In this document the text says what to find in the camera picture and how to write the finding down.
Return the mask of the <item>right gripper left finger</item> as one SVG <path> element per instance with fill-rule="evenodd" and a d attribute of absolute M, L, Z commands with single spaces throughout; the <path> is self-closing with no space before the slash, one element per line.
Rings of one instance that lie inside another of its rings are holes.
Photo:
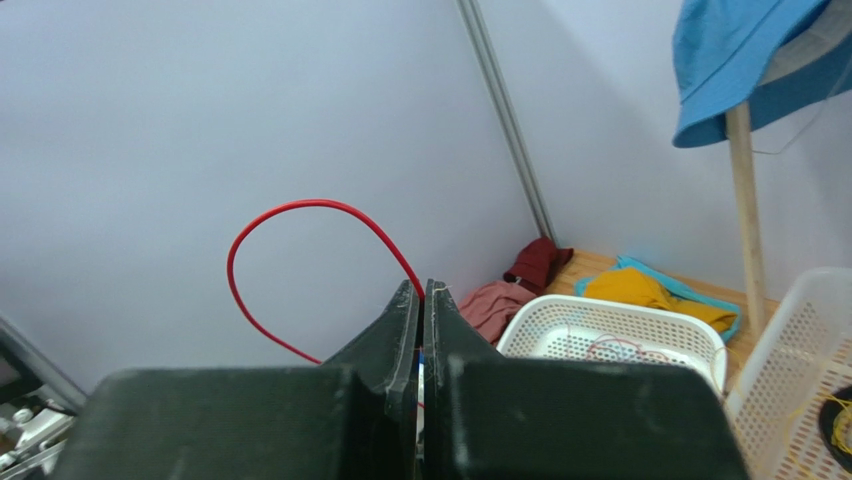
<path fill-rule="evenodd" d="M 313 367 L 137 369 L 105 378 L 57 479 L 411 479 L 420 301 Z"/>

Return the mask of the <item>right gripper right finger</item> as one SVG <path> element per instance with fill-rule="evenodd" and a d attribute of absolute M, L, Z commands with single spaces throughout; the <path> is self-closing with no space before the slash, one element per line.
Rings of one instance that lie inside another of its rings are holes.
<path fill-rule="evenodd" d="M 712 387 L 666 365 L 510 359 L 423 300 L 427 479 L 745 479 Z"/>

